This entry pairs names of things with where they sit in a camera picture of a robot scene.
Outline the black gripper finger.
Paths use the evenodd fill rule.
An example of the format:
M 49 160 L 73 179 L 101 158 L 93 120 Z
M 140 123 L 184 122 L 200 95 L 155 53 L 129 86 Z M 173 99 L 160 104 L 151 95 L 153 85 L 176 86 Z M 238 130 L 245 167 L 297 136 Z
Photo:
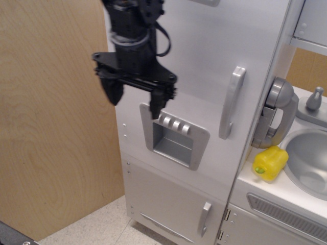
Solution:
M 166 106 L 169 99 L 169 95 L 164 91 L 155 89 L 151 92 L 150 111 L 152 119 L 159 118 L 161 109 Z
M 124 83 L 122 76 L 103 77 L 100 76 L 102 88 L 109 101 L 116 106 L 121 100 L 124 93 Z

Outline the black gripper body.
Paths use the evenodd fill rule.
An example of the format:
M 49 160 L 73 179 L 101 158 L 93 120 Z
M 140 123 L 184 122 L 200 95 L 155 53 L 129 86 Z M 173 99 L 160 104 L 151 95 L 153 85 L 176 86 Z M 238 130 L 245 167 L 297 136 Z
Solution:
M 96 75 L 103 77 L 122 76 L 124 85 L 129 85 L 147 92 L 161 90 L 174 98 L 176 92 L 174 84 L 177 77 L 164 68 L 157 57 L 167 55 L 171 49 L 169 36 L 167 49 L 158 53 L 156 50 L 156 35 L 151 34 L 142 41 L 124 40 L 113 35 L 112 41 L 115 52 L 97 52 L 92 54 L 96 62 Z

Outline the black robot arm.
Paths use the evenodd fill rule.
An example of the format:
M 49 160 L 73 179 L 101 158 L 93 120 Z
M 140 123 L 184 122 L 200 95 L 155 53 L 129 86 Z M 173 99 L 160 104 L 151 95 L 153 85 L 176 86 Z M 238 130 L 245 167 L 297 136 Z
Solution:
M 150 111 L 158 119 L 168 100 L 175 96 L 177 76 L 164 68 L 157 57 L 167 55 L 157 52 L 156 32 L 168 33 L 158 23 L 164 14 L 163 1 L 103 1 L 110 18 L 110 41 L 114 52 L 92 55 L 97 63 L 95 72 L 113 105 L 123 96 L 124 85 L 151 94 Z

